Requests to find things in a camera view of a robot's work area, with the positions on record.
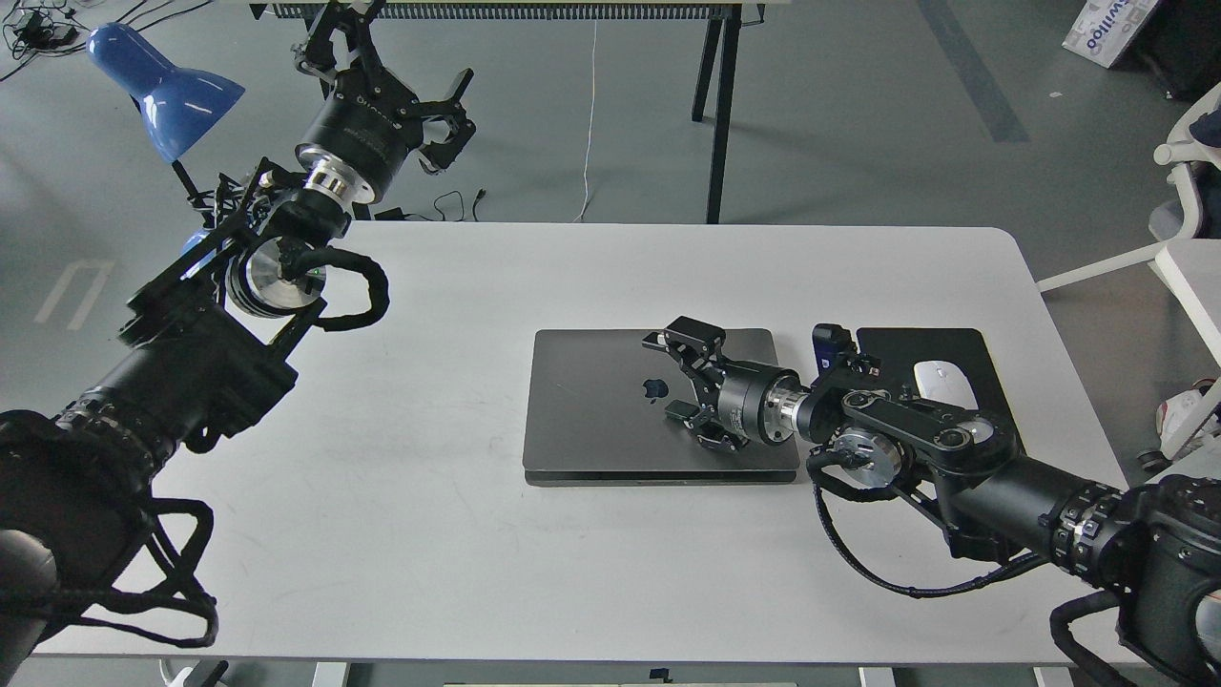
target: power cord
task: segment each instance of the power cord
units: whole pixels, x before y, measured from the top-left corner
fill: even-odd
[[[211,5],[216,0],[204,0],[203,2],[200,2],[198,5],[192,5],[190,7],[187,7],[186,10],[178,10],[177,12],[171,12],[171,13],[164,16],[164,17],[158,18],[156,21],[149,22],[149,23],[147,23],[147,24],[144,24],[142,27],[137,27],[136,31],[140,31],[142,32],[142,31],[153,28],[156,24],[159,24],[159,23],[161,23],[161,22],[164,22],[166,20],[172,20],[173,17],[181,17],[182,15],[186,15],[186,13],[189,13],[189,12],[194,12],[195,10],[199,10],[200,7],[206,7],[208,5]]]
[[[581,211],[573,217],[573,221],[584,221],[585,210],[590,206],[590,150],[593,149],[593,105],[598,101],[598,21],[593,20],[593,49],[590,51],[590,132],[585,142],[585,168],[581,178],[585,179],[585,199],[581,201]]]
[[[172,4],[172,2],[173,2],[173,0],[165,0],[165,2],[161,2],[161,4],[160,4],[160,5],[158,5],[156,7],[153,7],[151,10],[144,10],[143,12],[140,12],[140,13],[138,13],[138,15],[136,15],[136,16],[131,17],[131,18],[127,18],[127,16],[128,16],[128,15],[131,15],[131,13],[132,13],[132,12],[134,12],[136,10],[139,10],[139,9],[140,9],[140,7],[143,7],[143,6],[145,5],[145,4],[148,4],[148,0],[140,0],[139,2],[137,2],[137,4],[136,4],[136,6],[134,6],[134,7],[132,7],[131,10],[127,10],[127,12],[125,12],[125,13],[123,13],[123,18],[121,18],[121,20],[118,20],[118,21],[126,21],[127,23],[132,23],[132,22],[134,22],[136,20],[138,20],[138,18],[140,18],[140,17],[144,17],[144,16],[148,16],[148,15],[150,15],[150,13],[153,13],[153,12],[155,12],[155,11],[158,11],[158,10],[160,10],[160,9],[162,9],[162,7],[167,6],[167,5],[170,5],[170,4]]]
[[[852,486],[823,472],[824,469],[832,465],[840,464],[838,462],[836,456],[829,451],[822,454],[811,451],[810,459],[806,461],[806,472],[810,475],[810,481],[814,486],[814,508],[818,511],[818,522],[822,523],[823,532],[827,533],[827,539],[832,543],[835,553],[844,559],[849,567],[856,571],[861,577],[888,592],[902,594],[904,597],[910,597],[912,599],[938,599],[941,597],[952,597],[955,594],[983,589],[995,582],[1012,580],[1048,563],[1045,559],[1032,552],[1002,564],[1000,567],[987,575],[982,575],[951,587],[918,588],[888,582],[866,567],[864,564],[862,564],[861,560],[849,550],[844,538],[840,537],[839,531],[835,528],[835,521],[832,519],[830,510],[827,508],[827,500],[823,498],[823,491],[825,489],[827,492],[830,492],[832,494],[835,494],[840,499],[845,499],[847,502],[869,503],[888,500],[897,497],[897,494],[894,493],[896,487],[891,486],[890,488],[880,487],[874,489],[856,489]]]
[[[430,217],[427,215],[421,215],[420,212],[404,212],[403,207],[391,207],[388,210],[382,210],[375,214],[374,218],[397,221],[397,220],[407,220],[416,217],[421,221],[451,221],[448,215],[446,215],[446,211],[442,210],[440,206],[441,199],[447,198],[449,195],[457,195],[458,204],[462,207],[462,216],[459,216],[457,220],[453,221],[466,221],[466,199],[463,196],[462,190],[451,190],[448,193],[442,193],[441,195],[437,195],[436,198],[432,199],[432,209],[436,210],[438,215],[441,215],[440,218]],[[479,221],[479,214],[477,214],[479,201],[482,200],[485,195],[487,195],[487,189],[485,188],[480,188],[475,193],[475,200],[470,204],[470,216],[473,221]]]

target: desk leg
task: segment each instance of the desk leg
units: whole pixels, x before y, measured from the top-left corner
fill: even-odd
[[[861,687],[895,687],[895,671],[889,667],[858,667]]]
[[[344,687],[348,683],[348,664],[320,663],[314,666],[311,687]]]
[[[1074,270],[1068,270],[1063,273],[1057,273],[1056,276],[1049,276],[1038,282],[1039,293],[1046,293],[1053,288],[1060,288],[1061,286],[1067,286],[1070,283],[1076,283],[1078,281],[1089,278],[1092,276],[1099,276],[1109,271],[1115,271],[1117,268],[1123,268],[1126,266],[1136,265],[1139,262],[1148,262],[1149,260],[1158,256],[1158,251],[1162,248],[1161,243],[1154,243],[1153,245],[1145,245],[1144,248],[1137,248],[1136,250],[1128,250],[1114,257],[1107,257],[1105,260],[1099,260],[1096,262],[1090,262],[1083,267],[1077,267]]]
[[[708,84],[712,83],[712,65],[717,61],[717,44],[720,43],[722,20],[708,20],[708,33],[703,34],[703,55],[700,57],[700,77],[695,82],[695,101],[691,104],[691,121],[703,121],[703,106],[708,101]]]
[[[729,146],[729,111],[734,104],[734,70],[737,67],[737,34],[741,28],[742,6],[733,5],[729,18],[725,20],[725,43],[720,46],[720,82],[717,84],[717,128],[712,135],[707,223],[720,223],[720,192],[725,184],[725,150]]]
[[[1072,687],[1072,675],[1067,667],[1037,667],[1034,682],[1039,687]]]

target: table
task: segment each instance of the table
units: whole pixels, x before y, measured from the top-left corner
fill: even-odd
[[[159,495],[216,511],[199,578],[220,600],[222,630],[201,654],[1067,663],[1048,614],[1089,588],[1050,566],[916,602],[872,587],[834,554],[805,480],[542,489],[525,484],[520,464],[536,329],[658,327],[687,314],[770,328],[779,360],[805,379],[817,321],[977,327],[1031,455],[1121,484],[1009,234],[355,222],[341,244],[391,275],[387,317],[310,333],[291,360],[297,389],[259,427],[208,456],[176,456],[155,483]],[[363,288],[336,276],[327,294],[339,310],[363,308]],[[939,532],[902,504],[833,509],[853,550],[888,578],[944,584],[989,567],[951,561]],[[133,567],[125,582],[150,576]],[[1103,658],[1137,663],[1112,624],[1074,630]],[[39,652],[173,653],[82,628]]]
[[[1158,251],[1153,266],[1183,305],[1212,358],[1221,364],[1221,240],[1168,240]],[[1188,420],[1173,434],[1162,438],[1161,453],[1173,460],[1219,404],[1221,386],[1214,384]]]
[[[759,22],[763,5],[789,0],[761,0]],[[254,18],[263,16],[267,6],[280,18],[300,18],[309,26],[322,0],[306,2],[250,4]],[[650,2],[598,2],[596,0],[543,0],[519,2],[492,0],[490,2],[454,1],[391,1],[377,15],[380,20],[708,20],[700,56],[700,73],[696,77],[695,99],[691,104],[691,121],[703,121],[703,109],[712,84],[712,68],[720,45],[720,70],[717,76],[717,113],[712,137],[712,162],[708,168],[708,203],[705,214],[707,223],[720,222],[720,196],[725,185],[725,154],[729,149],[729,116],[734,105],[734,74],[737,68],[737,37],[744,26],[742,4],[733,0],[689,2],[687,0],[652,0]],[[363,205],[357,206],[358,218],[370,218]]]

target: black cable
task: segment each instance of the black cable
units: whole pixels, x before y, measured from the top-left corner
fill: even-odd
[[[143,5],[143,4],[145,2],[145,1],[147,1],[147,0],[143,0],[143,1],[140,2],[140,5]],[[143,12],[140,12],[140,13],[138,13],[138,15],[133,16],[133,17],[132,17],[132,18],[129,18],[129,20],[127,18],[127,15],[123,15],[123,18],[121,18],[121,20],[118,20],[118,21],[126,21],[127,23],[132,23],[132,22],[134,22],[136,20],[138,20],[138,18],[140,18],[140,17],[145,17],[145,16],[148,16],[148,15],[150,15],[150,13],[153,13],[153,12],[155,12],[155,11],[158,11],[158,10],[160,10],[161,7],[165,7],[165,6],[170,5],[170,4],[172,4],[172,2],[173,2],[173,0],[165,0],[165,2],[161,2],[161,4],[160,4],[160,5],[158,5],[156,7],[151,7],[151,9],[148,9],[148,10],[144,10]],[[132,10],[136,10],[136,9],[138,9],[138,7],[139,7],[139,5],[137,5],[137,6],[136,6],[136,7],[133,7]]]
[[[145,542],[145,549],[153,556],[154,563],[165,574],[165,580],[156,587],[139,593],[120,592],[117,589],[56,589],[46,594],[31,594],[22,592],[10,592],[0,589],[0,615],[18,615],[39,617],[60,627],[68,625],[81,625],[85,627],[106,627],[127,632],[171,644],[181,649],[197,649],[210,647],[216,641],[219,626],[216,613],[216,599],[209,595],[199,580],[195,578],[195,570],[203,558],[204,549],[211,539],[214,528],[212,510],[203,502],[188,499],[145,499],[139,504],[138,513],[142,517],[153,516],[155,525],[153,537]],[[179,553],[170,541],[161,516],[187,515],[195,519],[195,530],[192,532]],[[54,610],[55,608],[82,610],[98,604],[104,609],[123,615],[142,614],[154,609],[172,610],[193,615],[203,620],[206,625],[203,635],[193,638],[173,638],[156,632],[150,632],[140,627],[112,622],[95,617],[85,617],[81,611]]]
[[[37,57],[37,56],[38,56],[38,55],[33,55],[32,57],[29,57],[29,59],[28,59],[28,60],[26,60],[24,62],[22,62],[22,63],[20,63],[20,65],[17,65],[17,68],[12,70],[11,72],[9,72],[9,73],[6,73],[6,74],[4,74],[4,76],[0,76],[0,83],[4,83],[5,81],[9,81],[9,78],[10,78],[10,77],[12,77],[12,76],[13,76],[15,73],[17,73],[17,72],[20,72],[21,70],[23,70],[23,68],[28,67],[28,66],[29,66],[29,63],[31,63],[31,62],[33,62],[33,61],[34,61],[34,57]]]
[[[127,10],[126,12],[123,12],[123,16],[118,17],[115,21],[120,22],[120,23],[127,21],[127,17],[131,16],[132,12],[134,12],[136,10],[139,10],[144,5],[148,5],[148,2],[149,2],[149,0],[140,0],[139,2],[137,2],[136,5],[133,5],[131,10]]]
[[[873,571],[864,567],[852,553],[847,549],[847,544],[844,543],[844,538],[840,537],[839,531],[835,530],[835,522],[832,520],[832,514],[827,509],[827,502],[823,499],[823,489],[816,482],[814,483],[814,505],[818,508],[818,520],[823,525],[823,531],[827,533],[827,538],[830,541],[832,547],[842,558],[847,565],[855,570],[858,575],[868,580],[869,582],[886,589],[888,592],[894,592],[896,594],[902,594],[905,597],[911,597],[912,599],[938,599],[941,597],[952,597],[955,594],[962,594],[966,592],[974,592],[976,589],[983,589],[984,587],[994,583],[1002,582],[1005,580],[1012,580],[1020,575],[1024,575],[1040,565],[1048,563],[1045,559],[1038,556],[1037,554],[1029,553],[1021,555],[1010,563],[998,567],[996,570],[976,577],[974,580],[968,580],[960,584],[952,587],[943,587],[934,589],[922,589],[917,587],[904,587],[900,584],[894,584],[886,582],[885,580],[878,577]]]
[[[441,199],[446,198],[447,195],[458,195],[458,204],[462,206],[462,216],[454,221],[466,221],[466,199],[463,196],[462,190],[451,190],[448,193],[442,193],[441,195],[437,195],[436,198],[432,199],[432,209],[436,210],[438,215],[441,215],[441,218],[430,217],[420,212],[404,212],[403,207],[392,207],[389,210],[382,210],[375,214],[374,218],[383,221],[399,221],[410,217],[419,217],[422,221],[449,221],[449,216],[446,215],[446,211],[442,210],[441,206],[438,205],[438,203],[441,203]],[[479,201],[484,198],[484,195],[487,195],[487,190],[480,188],[479,192],[475,193],[475,201],[471,203],[470,205],[470,215],[474,221],[479,221],[479,215],[475,214],[475,207],[479,205]]]
[[[1081,646],[1072,636],[1068,624],[1118,605],[1120,598],[1112,592],[1104,589],[1067,602],[1051,611],[1051,641],[1057,649],[1081,666],[1100,687],[1136,687],[1136,683],[1120,675],[1110,664]]]
[[[889,502],[896,497],[899,493],[894,489],[886,487],[875,487],[873,489],[857,489],[846,482],[836,480],[823,472],[823,469],[830,467],[839,464],[840,456],[834,451],[823,450],[811,451],[810,458],[806,459],[806,473],[810,475],[810,481],[817,487],[821,487],[832,494],[835,494],[845,502],[852,502],[853,504],[871,504],[873,502]]]
[[[303,250],[291,265],[284,267],[284,278],[292,281],[308,270],[322,265],[360,272],[369,282],[369,309],[354,315],[319,317],[314,326],[321,327],[324,331],[350,331],[369,326],[385,316],[389,309],[389,278],[386,277],[386,271],[381,265],[369,255],[331,246]]]
[[[475,207],[479,207],[479,201],[484,199],[484,195],[487,195],[487,189],[480,188],[479,192],[475,193],[475,200],[470,204],[470,218],[475,221],[479,221],[479,212]]]
[[[449,221],[449,220],[446,218],[446,211],[438,207],[437,203],[440,203],[442,198],[453,195],[454,193],[458,194],[458,203],[462,205],[462,216],[458,217],[457,221],[463,221],[466,218],[466,200],[463,199],[462,190],[451,190],[449,193],[442,193],[441,195],[437,195],[436,198],[432,199],[432,209],[441,212],[441,221]]]
[[[17,11],[17,7],[21,7],[21,0],[13,0],[12,7],[10,7],[7,12],[5,12],[4,18],[0,18],[0,23],[7,22],[9,17],[11,17],[12,13]]]
[[[164,22],[166,20],[172,20],[173,17],[181,17],[182,15],[186,15],[188,12],[194,12],[195,10],[198,10],[200,7],[206,7],[208,5],[211,5],[212,2],[214,2],[214,0],[204,0],[203,2],[200,2],[198,5],[193,5],[190,7],[187,7],[186,10],[179,10],[177,12],[168,13],[168,15],[161,17],[160,20],[158,20],[158,21],[150,23],[150,24],[142,26],[142,27],[137,28],[136,31],[144,31],[144,29],[153,28],[156,24],[159,24],[159,23],[161,23],[161,22]]]

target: chair leg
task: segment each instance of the chair leg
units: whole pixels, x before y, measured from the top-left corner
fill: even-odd
[[[1072,687],[1072,675],[1067,667],[1035,667],[1034,683],[1038,687]]]
[[[1126,266],[1148,262],[1149,260],[1158,256],[1158,251],[1161,250],[1161,243],[1154,243],[1153,245],[1145,245],[1144,248],[1137,248],[1136,250],[1128,250],[1127,253],[1115,255],[1114,257],[1107,257],[1105,260],[1099,260],[1096,262],[1085,265],[1083,267],[1077,267],[1074,270],[1068,270],[1063,273],[1057,273],[1056,276],[1049,276],[1038,282],[1039,292],[1046,293],[1053,288],[1060,288],[1061,286],[1067,286],[1070,283],[1076,283],[1083,278],[1089,278],[1092,276],[1098,276],[1100,273],[1106,273],[1109,271],[1115,271],[1117,268],[1123,268]]]
[[[872,666],[856,669],[861,687],[895,687],[895,671],[890,667]]]
[[[1212,389],[1200,399],[1199,405],[1192,409],[1192,412],[1183,421],[1183,425],[1178,426],[1178,430],[1173,432],[1170,437],[1162,437],[1161,439],[1161,454],[1166,456],[1167,460],[1175,461],[1181,459],[1178,455],[1183,450],[1183,447],[1195,437],[1195,433],[1204,427],[1204,423],[1212,415],[1212,409],[1221,404],[1221,384],[1214,384]]]

